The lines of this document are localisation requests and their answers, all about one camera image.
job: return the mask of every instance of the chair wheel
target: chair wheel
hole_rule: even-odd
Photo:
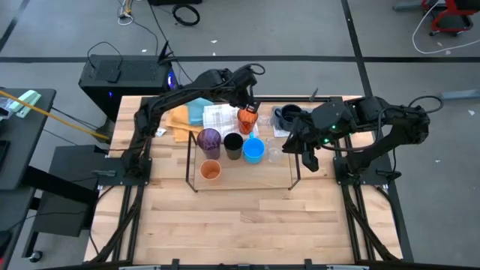
[[[36,263],[36,262],[40,261],[43,256],[44,256],[43,252],[38,251],[38,250],[34,251],[29,258],[30,263]]]

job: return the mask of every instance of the purple cup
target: purple cup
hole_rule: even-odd
[[[196,143],[203,150],[208,159],[217,160],[220,158],[220,144],[222,137],[213,128],[206,128],[196,137]]]

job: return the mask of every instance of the black cup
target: black cup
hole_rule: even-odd
[[[295,117],[287,115],[288,113],[300,113],[302,108],[294,104],[288,104],[283,106],[281,109],[275,109],[275,116],[278,117],[278,124],[280,128],[284,131],[291,131],[293,128],[293,119]]]
[[[242,156],[243,137],[238,133],[228,133],[223,139],[226,155],[232,161]]]

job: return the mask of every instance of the black desk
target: black desk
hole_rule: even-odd
[[[2,89],[2,91],[19,97],[28,89]],[[56,91],[53,89],[35,89],[35,91],[42,95],[35,106],[50,111]],[[0,230],[6,230],[21,221],[30,208],[35,189],[17,187],[30,163],[46,120],[45,115],[31,111],[24,119],[13,115],[10,119],[0,122],[0,140],[10,141],[10,147],[0,170]],[[23,222],[10,231],[12,239],[5,251],[2,267],[7,266],[10,261],[22,226]]]

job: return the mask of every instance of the yellow cable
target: yellow cable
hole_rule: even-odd
[[[55,116],[55,115],[53,115],[53,114],[51,114],[51,113],[49,113],[49,112],[46,112],[46,111],[44,111],[44,110],[42,110],[42,109],[37,108],[36,106],[30,105],[30,104],[28,104],[28,103],[26,103],[26,102],[24,102],[24,101],[21,101],[20,99],[14,97],[14,96],[11,95],[11,94],[5,93],[4,91],[1,91],[1,90],[0,90],[0,95],[4,95],[5,97],[10,98],[10,99],[18,102],[18,103],[22,104],[22,105],[25,106],[25,107],[28,107],[28,108],[30,108],[30,109],[32,109],[32,110],[34,110],[34,111],[36,111],[36,112],[39,112],[39,113],[41,113],[41,114],[43,114],[43,115],[45,115],[45,116],[51,117],[51,118],[55,119],[56,121],[61,122],[62,124],[67,125],[67,126],[69,126],[69,127],[71,127],[71,128],[75,128],[75,129],[77,129],[77,130],[79,130],[79,131],[83,131],[83,132],[85,132],[85,133],[88,133],[88,134],[90,134],[90,135],[92,135],[92,136],[95,136],[95,137],[98,137],[98,138],[101,138],[101,139],[105,139],[105,140],[109,140],[109,139],[110,139],[108,136],[105,136],[105,135],[103,135],[103,134],[96,133],[96,132],[93,132],[93,131],[90,131],[90,130],[86,130],[86,129],[83,128],[83,127],[79,127],[79,126],[77,126],[77,125],[75,125],[75,124],[71,124],[71,123],[63,120],[62,118],[59,118],[59,117],[57,117],[57,116]]]

